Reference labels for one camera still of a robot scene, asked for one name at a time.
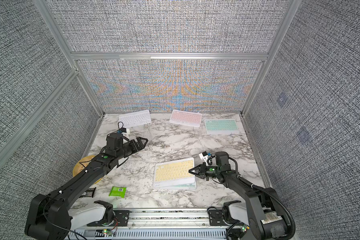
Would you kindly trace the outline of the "green key keyboard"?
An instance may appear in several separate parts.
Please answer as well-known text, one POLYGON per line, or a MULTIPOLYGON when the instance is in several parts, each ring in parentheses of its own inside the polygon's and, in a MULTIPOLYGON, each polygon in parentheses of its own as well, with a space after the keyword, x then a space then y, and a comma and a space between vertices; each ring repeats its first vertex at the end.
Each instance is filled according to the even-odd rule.
POLYGON ((234 119, 205 120, 205 127, 208 135, 240 134, 234 119))
POLYGON ((156 187, 156 190, 195 190, 197 188, 197 182, 192 184, 181 184, 168 187, 156 187))

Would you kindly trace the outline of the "yellow key keyboard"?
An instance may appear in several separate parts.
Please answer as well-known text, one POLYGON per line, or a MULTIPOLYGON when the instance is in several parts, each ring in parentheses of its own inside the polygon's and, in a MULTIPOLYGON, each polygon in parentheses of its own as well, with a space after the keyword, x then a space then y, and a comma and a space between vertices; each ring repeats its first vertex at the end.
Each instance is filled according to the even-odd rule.
POLYGON ((153 180, 154 189, 194 184, 196 177, 189 173, 189 170, 194 167, 194 158, 156 164, 153 180))

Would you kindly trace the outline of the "pink key keyboard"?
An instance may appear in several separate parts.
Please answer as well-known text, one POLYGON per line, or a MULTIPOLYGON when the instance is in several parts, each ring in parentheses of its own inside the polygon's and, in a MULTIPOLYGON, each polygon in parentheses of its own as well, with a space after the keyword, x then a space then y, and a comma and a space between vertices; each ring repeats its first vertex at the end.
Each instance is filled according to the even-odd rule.
POLYGON ((202 114, 186 111, 173 110, 169 122, 171 124, 184 125, 199 128, 202 121, 202 114))

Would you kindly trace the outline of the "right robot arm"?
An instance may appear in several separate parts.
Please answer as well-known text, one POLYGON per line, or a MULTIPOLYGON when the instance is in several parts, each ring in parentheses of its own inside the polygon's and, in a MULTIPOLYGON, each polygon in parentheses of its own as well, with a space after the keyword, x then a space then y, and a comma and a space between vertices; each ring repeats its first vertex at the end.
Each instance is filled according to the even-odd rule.
POLYGON ((200 164, 189 173, 200 179, 217 179, 219 183, 231 189, 244 199, 250 227, 257 240, 290 240, 296 232, 296 223, 290 211, 283 205, 272 189, 256 186, 237 175, 229 164, 207 166, 200 164))

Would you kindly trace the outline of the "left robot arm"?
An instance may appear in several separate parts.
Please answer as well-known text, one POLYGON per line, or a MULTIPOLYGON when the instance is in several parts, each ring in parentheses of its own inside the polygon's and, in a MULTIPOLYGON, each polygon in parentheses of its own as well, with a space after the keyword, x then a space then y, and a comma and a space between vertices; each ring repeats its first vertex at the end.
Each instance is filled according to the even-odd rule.
POLYGON ((143 150, 148 139, 129 140, 120 133, 107 136, 107 144, 75 177, 47 195, 38 194, 31 203, 25 234, 37 240, 63 240, 72 232, 69 210, 91 185, 121 166, 121 159, 143 150))

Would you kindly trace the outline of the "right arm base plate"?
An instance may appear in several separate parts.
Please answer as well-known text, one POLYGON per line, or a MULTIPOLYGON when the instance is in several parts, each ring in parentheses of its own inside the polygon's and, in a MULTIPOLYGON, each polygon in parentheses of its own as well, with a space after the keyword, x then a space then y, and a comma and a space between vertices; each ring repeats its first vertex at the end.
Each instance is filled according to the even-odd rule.
POLYGON ((237 221, 231 218, 229 214, 224 215, 225 212, 222 209, 215 207, 207 208, 207 213, 209 216, 210 226, 231 226, 237 221))

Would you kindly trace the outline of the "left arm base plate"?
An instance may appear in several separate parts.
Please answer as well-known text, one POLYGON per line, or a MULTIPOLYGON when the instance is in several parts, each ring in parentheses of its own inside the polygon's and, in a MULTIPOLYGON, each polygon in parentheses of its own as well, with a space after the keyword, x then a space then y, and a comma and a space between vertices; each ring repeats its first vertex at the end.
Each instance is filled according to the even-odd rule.
POLYGON ((87 224, 87 227, 105 227, 110 228, 114 226, 126 227, 130 218, 129 210, 114 210, 114 215, 111 218, 106 217, 104 220, 92 222, 87 224))

